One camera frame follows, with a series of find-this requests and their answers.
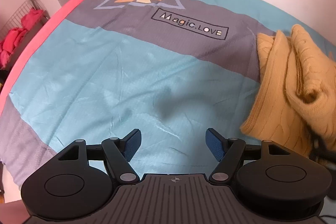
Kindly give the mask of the mustard cable-knit sweater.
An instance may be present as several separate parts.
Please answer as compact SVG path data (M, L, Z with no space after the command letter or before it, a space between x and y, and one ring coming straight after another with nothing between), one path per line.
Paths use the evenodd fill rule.
M257 36L260 88L240 130L302 156L335 152L335 60L299 24Z

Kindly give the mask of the red clothes pile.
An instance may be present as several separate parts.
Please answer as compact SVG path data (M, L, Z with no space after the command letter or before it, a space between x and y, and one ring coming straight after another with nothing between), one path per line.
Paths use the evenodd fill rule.
M34 9L19 16L18 26L10 26L1 38L1 70L10 71L31 39L45 23L45 11Z

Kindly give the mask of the blue and grey duvet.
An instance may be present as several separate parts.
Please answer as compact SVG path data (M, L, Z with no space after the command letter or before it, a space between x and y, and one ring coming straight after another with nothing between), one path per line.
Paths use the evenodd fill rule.
M205 173L212 127L240 127L260 88L257 36L299 24L321 51L335 46L262 0L84 0L27 61L1 105L1 161L17 185L76 139L137 128L138 174Z

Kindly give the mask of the pink bed sheet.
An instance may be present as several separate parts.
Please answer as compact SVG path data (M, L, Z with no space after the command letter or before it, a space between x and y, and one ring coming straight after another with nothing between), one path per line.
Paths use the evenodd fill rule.
M21 71L25 67L30 57L37 51L37 49L45 42L55 28L72 12L80 3L84 0L69 0L64 4L50 20L42 27L42 29L32 38L32 40L25 47L23 52L18 57L13 68L11 69L9 76L1 90L1 103L4 103L11 88L15 84L17 78L21 74Z

